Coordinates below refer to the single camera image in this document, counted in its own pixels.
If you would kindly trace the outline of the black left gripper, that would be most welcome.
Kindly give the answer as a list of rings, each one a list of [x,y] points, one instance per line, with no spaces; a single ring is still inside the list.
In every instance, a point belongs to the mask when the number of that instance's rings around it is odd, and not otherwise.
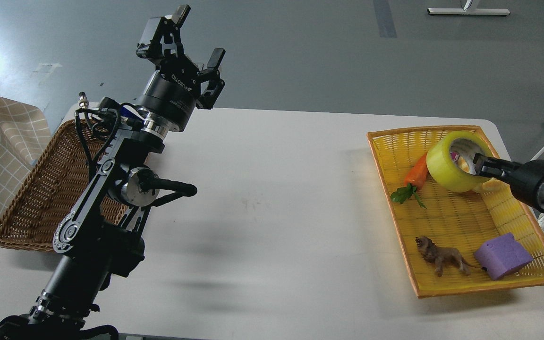
[[[166,119],[175,132],[184,131],[195,106],[211,110],[225,87],[220,71],[224,48],[214,48],[201,71],[184,53],[180,28],[190,10],[181,5],[170,16],[150,18],[136,47],[136,55],[154,64],[155,71],[135,106]],[[197,84],[206,83],[200,96],[195,77]]]

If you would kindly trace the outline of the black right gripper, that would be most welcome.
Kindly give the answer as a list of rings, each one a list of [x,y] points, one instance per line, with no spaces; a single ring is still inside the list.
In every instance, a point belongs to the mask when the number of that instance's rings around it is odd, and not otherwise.
[[[475,176],[507,179],[514,198],[533,208],[544,208],[544,161],[506,161],[476,153]]]

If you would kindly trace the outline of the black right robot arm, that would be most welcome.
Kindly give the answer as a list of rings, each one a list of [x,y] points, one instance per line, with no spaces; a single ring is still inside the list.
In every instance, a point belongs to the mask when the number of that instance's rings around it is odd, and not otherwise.
[[[506,183],[514,198],[544,213],[544,160],[518,163],[477,153],[473,163],[476,176]]]

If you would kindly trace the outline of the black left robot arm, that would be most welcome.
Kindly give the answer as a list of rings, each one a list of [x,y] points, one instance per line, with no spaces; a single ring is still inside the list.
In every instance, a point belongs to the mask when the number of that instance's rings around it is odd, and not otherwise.
[[[205,68],[184,52],[180,30],[190,6],[147,22],[136,55],[155,65],[144,93],[123,120],[124,103],[104,98],[89,108],[84,92],[74,113],[76,134],[86,155],[88,185],[53,236],[62,258],[28,314],[0,321],[0,340],[90,340],[112,325],[85,329],[85,318],[98,312],[97,293],[112,275],[127,277],[144,260],[142,233],[152,207],[194,196],[194,185],[162,179],[145,165],[149,153],[162,153],[169,131],[184,131],[194,109],[213,108],[225,83],[220,64],[225,50],[215,48]]]

